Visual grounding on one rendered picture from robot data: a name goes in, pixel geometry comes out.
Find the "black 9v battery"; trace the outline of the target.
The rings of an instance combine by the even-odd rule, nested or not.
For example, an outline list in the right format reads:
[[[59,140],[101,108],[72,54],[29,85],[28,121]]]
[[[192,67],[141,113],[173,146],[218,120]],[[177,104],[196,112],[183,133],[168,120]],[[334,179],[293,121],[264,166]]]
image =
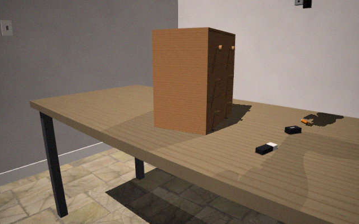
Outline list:
[[[300,128],[298,126],[285,127],[285,133],[288,133],[290,135],[301,133],[301,131],[302,131],[302,128]]]

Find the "small brown wooden chest of drawers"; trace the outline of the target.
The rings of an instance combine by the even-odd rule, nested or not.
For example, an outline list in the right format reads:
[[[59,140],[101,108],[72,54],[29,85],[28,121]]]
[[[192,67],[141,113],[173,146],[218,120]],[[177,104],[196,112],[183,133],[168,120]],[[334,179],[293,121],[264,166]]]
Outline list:
[[[208,66],[234,64],[234,61],[209,64],[209,31],[205,28],[152,30],[154,127],[207,135]],[[226,33],[226,34],[225,34]]]

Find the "black and white eraser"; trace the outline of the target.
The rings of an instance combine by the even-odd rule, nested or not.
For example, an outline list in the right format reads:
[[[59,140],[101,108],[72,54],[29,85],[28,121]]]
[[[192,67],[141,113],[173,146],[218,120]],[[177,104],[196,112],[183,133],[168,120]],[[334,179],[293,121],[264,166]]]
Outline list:
[[[260,155],[264,155],[267,154],[271,151],[277,150],[277,144],[274,143],[267,143],[265,145],[261,145],[259,147],[256,147],[255,152],[260,154]]]

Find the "brown wooden drawer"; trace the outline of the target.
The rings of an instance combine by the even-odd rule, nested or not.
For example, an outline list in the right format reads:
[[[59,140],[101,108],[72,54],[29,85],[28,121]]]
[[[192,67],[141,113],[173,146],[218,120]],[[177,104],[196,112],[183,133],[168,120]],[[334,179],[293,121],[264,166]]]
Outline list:
[[[235,37],[224,35],[224,62],[234,61]]]
[[[224,35],[209,31],[209,64],[223,62]]]
[[[232,93],[233,89],[222,94],[221,119],[225,118],[232,111]]]
[[[233,69],[234,64],[223,64],[223,92],[233,87]]]
[[[221,95],[207,102],[206,133],[221,120]]]
[[[222,93],[223,66],[215,65],[208,68],[207,99]]]

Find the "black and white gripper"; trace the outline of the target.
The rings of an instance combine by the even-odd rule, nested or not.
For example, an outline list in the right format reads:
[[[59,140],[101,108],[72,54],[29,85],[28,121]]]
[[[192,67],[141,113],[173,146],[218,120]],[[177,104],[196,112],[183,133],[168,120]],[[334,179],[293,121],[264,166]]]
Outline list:
[[[303,8],[312,8],[312,0],[295,0],[295,5],[303,5]]]

